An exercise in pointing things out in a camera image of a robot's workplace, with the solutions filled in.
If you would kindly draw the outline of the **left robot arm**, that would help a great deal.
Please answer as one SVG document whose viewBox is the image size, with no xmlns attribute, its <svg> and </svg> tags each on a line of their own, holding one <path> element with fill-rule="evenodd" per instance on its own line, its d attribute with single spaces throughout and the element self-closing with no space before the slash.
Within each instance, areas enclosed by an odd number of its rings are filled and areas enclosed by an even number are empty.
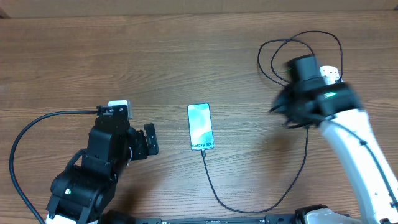
<svg viewBox="0 0 398 224">
<path fill-rule="evenodd" d="M 99 220 L 129 162 L 158 152 L 154 124 L 137 131 L 125 117 L 97 117 L 87 148 L 79 150 L 52 182 L 46 222 Z"/>
</svg>

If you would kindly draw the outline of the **blue Samsung Galaxy smartphone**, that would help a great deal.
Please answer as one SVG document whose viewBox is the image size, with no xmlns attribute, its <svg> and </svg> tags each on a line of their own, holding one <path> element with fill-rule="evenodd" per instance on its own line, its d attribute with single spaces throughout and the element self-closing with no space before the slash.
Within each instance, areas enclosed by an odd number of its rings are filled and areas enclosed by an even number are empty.
<svg viewBox="0 0 398 224">
<path fill-rule="evenodd" d="M 215 146 L 208 103 L 187 106 L 190 145 L 193 151 L 213 149 Z"/>
</svg>

